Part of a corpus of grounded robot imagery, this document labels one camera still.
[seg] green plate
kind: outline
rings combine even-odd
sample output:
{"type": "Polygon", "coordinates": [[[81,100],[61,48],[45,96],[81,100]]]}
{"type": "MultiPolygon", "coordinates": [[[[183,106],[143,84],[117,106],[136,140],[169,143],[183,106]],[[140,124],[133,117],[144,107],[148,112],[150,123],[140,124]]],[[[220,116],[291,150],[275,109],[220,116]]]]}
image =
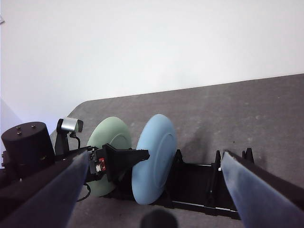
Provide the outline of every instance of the green plate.
{"type": "MultiPolygon", "coordinates": [[[[112,116],[103,120],[93,131],[87,145],[96,146],[100,149],[106,143],[116,149],[129,149],[132,147],[130,131],[121,119],[112,116]]],[[[115,189],[115,185],[112,182],[108,182],[106,174],[102,179],[91,181],[87,184],[91,188],[91,194],[97,197],[104,196],[115,189]]]]}

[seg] black cylinder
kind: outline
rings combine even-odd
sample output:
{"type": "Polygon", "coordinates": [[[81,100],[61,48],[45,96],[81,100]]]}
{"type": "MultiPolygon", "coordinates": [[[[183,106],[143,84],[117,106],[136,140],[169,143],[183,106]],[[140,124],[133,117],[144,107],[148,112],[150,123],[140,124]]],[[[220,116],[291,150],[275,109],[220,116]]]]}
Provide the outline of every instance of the black cylinder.
{"type": "Polygon", "coordinates": [[[55,153],[45,123],[23,123],[1,136],[10,162],[20,178],[30,176],[55,162],[55,153]]]}

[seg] cable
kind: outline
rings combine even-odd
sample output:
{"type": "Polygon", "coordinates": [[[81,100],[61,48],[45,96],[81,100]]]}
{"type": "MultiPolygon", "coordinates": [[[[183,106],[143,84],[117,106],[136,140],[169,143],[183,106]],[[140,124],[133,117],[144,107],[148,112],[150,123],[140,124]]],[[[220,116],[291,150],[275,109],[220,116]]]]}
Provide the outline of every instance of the cable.
{"type": "Polygon", "coordinates": [[[79,149],[80,148],[80,139],[76,136],[76,133],[72,132],[70,134],[70,137],[73,138],[73,139],[77,139],[77,141],[78,141],[78,149],[79,149]]]}
{"type": "Polygon", "coordinates": [[[87,183],[85,183],[84,186],[86,186],[86,189],[87,189],[89,192],[87,193],[86,196],[84,196],[84,197],[81,198],[81,199],[78,199],[76,202],[80,202],[80,201],[85,200],[85,199],[88,198],[89,195],[91,194],[91,188],[90,188],[90,186],[89,186],[87,183]]]}

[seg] plate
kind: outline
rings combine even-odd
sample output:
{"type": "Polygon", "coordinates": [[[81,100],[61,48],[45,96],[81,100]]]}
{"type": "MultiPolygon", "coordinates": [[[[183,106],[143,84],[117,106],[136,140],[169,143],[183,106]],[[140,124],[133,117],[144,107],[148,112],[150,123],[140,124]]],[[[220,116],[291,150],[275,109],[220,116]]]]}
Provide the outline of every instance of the plate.
{"type": "MultiPolygon", "coordinates": [[[[87,143],[88,146],[96,146],[109,143],[116,149],[129,149],[132,147],[131,134],[128,126],[119,118],[111,116],[104,119],[93,131],[87,143]]],[[[100,180],[87,183],[91,188],[91,195],[104,196],[115,189],[112,182],[108,182],[106,174],[100,180]]]]}
{"type": "Polygon", "coordinates": [[[165,183],[176,153],[174,126],[162,114],[153,116],[145,125],[136,149],[149,151],[150,158],[132,169],[132,191],[139,204],[156,201],[164,191],[165,183]]]}

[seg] gray table surface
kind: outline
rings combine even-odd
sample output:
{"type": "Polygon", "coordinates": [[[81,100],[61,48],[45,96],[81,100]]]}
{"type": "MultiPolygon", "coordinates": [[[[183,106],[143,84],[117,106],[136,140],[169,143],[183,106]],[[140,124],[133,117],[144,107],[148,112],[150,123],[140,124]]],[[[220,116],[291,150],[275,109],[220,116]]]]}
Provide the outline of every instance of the gray table surface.
{"type": "MultiPolygon", "coordinates": [[[[103,119],[117,116],[129,126],[136,147],[146,122],[161,113],[175,126],[185,162],[211,163],[217,149],[241,154],[252,147],[256,165],[304,188],[303,100],[300,74],[86,101],[69,116],[84,121],[78,134],[82,146],[103,119]]],[[[139,227],[141,218],[157,208],[175,215],[180,227],[243,227],[222,216],[93,196],[76,204],[68,227],[139,227]]]]}

